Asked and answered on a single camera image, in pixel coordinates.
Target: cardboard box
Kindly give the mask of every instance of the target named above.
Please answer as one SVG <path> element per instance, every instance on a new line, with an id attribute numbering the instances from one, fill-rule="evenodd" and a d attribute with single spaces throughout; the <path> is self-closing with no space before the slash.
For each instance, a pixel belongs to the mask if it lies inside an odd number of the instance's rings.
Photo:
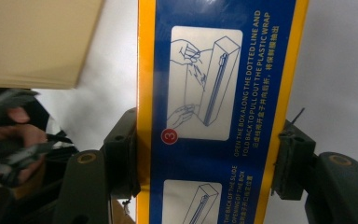
<path id="1" fill-rule="evenodd" d="M 308 1 L 141 0 L 137 223 L 262 223 Z"/>
<path id="2" fill-rule="evenodd" d="M 0 0 L 0 87 L 69 89 L 103 0 Z"/>

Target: yellow border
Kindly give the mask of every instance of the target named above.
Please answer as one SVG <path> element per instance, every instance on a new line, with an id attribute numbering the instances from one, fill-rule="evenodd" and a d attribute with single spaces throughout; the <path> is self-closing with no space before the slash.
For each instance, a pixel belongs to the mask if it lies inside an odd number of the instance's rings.
<path id="1" fill-rule="evenodd" d="M 257 211 L 255 214 L 255 223 L 263 223 L 264 216 L 266 214 L 267 202 L 269 200 L 269 193 L 271 190 L 272 178 L 275 168 L 274 163 L 278 156 L 278 149 L 280 144 L 278 135 L 283 130 L 283 125 L 286 118 L 286 110 L 289 104 L 290 91 L 293 84 L 293 78 L 296 69 L 296 59 L 299 52 L 308 2 L 308 0 L 297 0 L 296 2 L 295 14 L 293 17 L 286 59 L 283 67 L 280 94 L 278 96 L 274 124 L 272 127 L 272 134 L 269 143 L 265 173 L 263 175 Z"/>
<path id="2" fill-rule="evenodd" d="M 153 105 L 153 62 L 156 1 L 139 1 L 138 14 L 138 176 L 141 192 L 137 196 L 136 223 L 149 223 L 150 159 Z"/>

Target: white surface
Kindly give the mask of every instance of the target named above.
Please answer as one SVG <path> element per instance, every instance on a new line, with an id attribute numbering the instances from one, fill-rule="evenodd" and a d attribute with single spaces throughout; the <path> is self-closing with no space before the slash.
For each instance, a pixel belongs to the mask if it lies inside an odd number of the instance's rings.
<path id="1" fill-rule="evenodd" d="M 136 8 L 134 0 L 106 1 L 76 90 L 40 91 L 39 100 L 82 150 L 100 148 L 136 106 Z M 317 142 L 318 154 L 358 160 L 358 1 L 310 1 L 287 118 L 301 107 L 296 125 Z M 304 201 L 272 197 L 265 223 L 308 223 Z"/>

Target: black machine part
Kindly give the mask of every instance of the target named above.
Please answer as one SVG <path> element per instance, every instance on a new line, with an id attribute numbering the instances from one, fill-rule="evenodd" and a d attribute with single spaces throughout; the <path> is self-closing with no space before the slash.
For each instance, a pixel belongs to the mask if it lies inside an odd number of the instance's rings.
<path id="1" fill-rule="evenodd" d="M 315 142 L 289 126 L 280 135 L 272 192 L 283 200 L 300 200 L 306 190 L 311 224 L 358 223 L 358 161 L 334 152 L 316 156 Z"/>
<path id="2" fill-rule="evenodd" d="M 68 161 L 53 223 L 111 223 L 111 199 L 135 197 L 141 190 L 136 163 L 136 109 L 121 117 L 101 150 Z"/>
<path id="3" fill-rule="evenodd" d="M 137 174 L 136 108 L 124 113 L 104 139 L 101 151 L 106 159 L 112 198 L 135 197 L 141 191 Z"/>

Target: hand illustration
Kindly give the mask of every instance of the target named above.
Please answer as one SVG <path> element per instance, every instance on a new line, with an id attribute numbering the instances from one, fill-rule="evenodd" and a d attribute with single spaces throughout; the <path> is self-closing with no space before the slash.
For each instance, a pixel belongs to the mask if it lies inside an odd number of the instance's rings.
<path id="1" fill-rule="evenodd" d="M 200 57 L 200 51 L 184 39 L 171 42 L 171 51 L 171 61 L 181 65 L 195 63 Z"/>
<path id="2" fill-rule="evenodd" d="M 177 108 L 173 113 L 168 117 L 167 128 L 175 129 L 179 127 L 182 123 L 191 119 L 191 116 L 194 114 L 194 105 L 184 105 Z"/>

